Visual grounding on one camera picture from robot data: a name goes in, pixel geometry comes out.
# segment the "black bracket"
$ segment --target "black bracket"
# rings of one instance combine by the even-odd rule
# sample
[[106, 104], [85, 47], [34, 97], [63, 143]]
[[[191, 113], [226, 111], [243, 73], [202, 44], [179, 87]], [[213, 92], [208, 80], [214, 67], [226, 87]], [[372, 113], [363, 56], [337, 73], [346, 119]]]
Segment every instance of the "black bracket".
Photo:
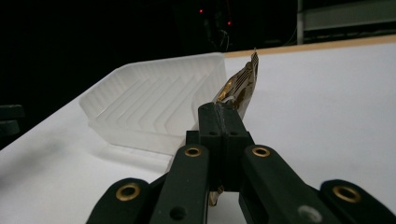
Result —
[[332, 180], [313, 189], [270, 147], [255, 145], [237, 111], [200, 106], [199, 131], [168, 174], [151, 184], [124, 179], [99, 200], [87, 223], [206, 223], [209, 191], [237, 191], [247, 223], [396, 223], [362, 188]]
[[0, 137], [11, 136], [20, 132], [16, 119], [24, 117], [21, 105], [0, 105]]

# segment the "screw hole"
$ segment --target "screw hole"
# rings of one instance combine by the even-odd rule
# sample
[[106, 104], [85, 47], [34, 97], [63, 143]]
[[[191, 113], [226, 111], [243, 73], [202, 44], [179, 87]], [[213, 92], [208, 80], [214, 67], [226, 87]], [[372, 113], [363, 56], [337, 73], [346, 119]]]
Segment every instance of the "screw hole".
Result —
[[122, 202], [131, 201], [140, 194], [140, 188], [137, 184], [131, 183], [120, 187], [116, 192], [116, 197]]
[[268, 157], [270, 156], [271, 152], [265, 147], [255, 147], [253, 148], [253, 154], [258, 157]]
[[172, 208], [171, 212], [169, 213], [169, 216], [175, 221], [183, 220], [186, 215], [186, 209], [179, 206]]
[[335, 186], [332, 188], [332, 192], [338, 198], [349, 203], [358, 203], [361, 201], [361, 195], [355, 189], [347, 186]]
[[190, 147], [184, 151], [184, 154], [189, 157], [197, 157], [197, 156], [200, 156], [201, 153], [202, 153], [202, 150], [198, 147]]
[[300, 217], [308, 222], [320, 223], [322, 221], [322, 215], [317, 209], [310, 207], [308, 205], [301, 205], [298, 207], [298, 213]]

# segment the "clear plastic container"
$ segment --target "clear plastic container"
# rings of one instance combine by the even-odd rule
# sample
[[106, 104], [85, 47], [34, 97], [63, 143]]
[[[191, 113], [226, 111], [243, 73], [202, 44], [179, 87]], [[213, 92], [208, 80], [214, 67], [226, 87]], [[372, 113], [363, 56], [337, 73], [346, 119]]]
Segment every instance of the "clear plastic container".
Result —
[[221, 53], [126, 64], [79, 99], [108, 143], [173, 155], [226, 81]]

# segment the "crumpled food packaging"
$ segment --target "crumpled food packaging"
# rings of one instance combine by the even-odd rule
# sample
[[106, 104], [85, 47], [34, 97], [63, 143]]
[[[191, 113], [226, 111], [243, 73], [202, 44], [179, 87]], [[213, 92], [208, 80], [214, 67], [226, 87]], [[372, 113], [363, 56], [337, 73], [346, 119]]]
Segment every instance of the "crumpled food packaging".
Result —
[[233, 105], [238, 111], [241, 119], [250, 103], [257, 80], [257, 69], [259, 67], [259, 57], [256, 50], [251, 55], [251, 61], [245, 67], [233, 75], [219, 91], [213, 102]]

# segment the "white table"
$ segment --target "white table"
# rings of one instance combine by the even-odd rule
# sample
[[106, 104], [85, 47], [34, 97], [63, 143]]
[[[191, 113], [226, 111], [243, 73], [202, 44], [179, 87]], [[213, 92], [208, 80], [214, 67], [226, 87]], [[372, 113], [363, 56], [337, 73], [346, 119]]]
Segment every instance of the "white table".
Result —
[[[277, 150], [314, 188], [345, 179], [396, 213], [394, 42], [395, 36], [355, 47], [259, 50], [258, 83], [244, 119], [256, 144]], [[227, 55], [228, 76], [250, 53]], [[170, 159], [110, 146], [88, 127], [77, 98], [0, 152], [0, 222], [85, 223], [114, 182], [151, 182]], [[236, 193], [209, 207], [208, 223], [245, 223]]]

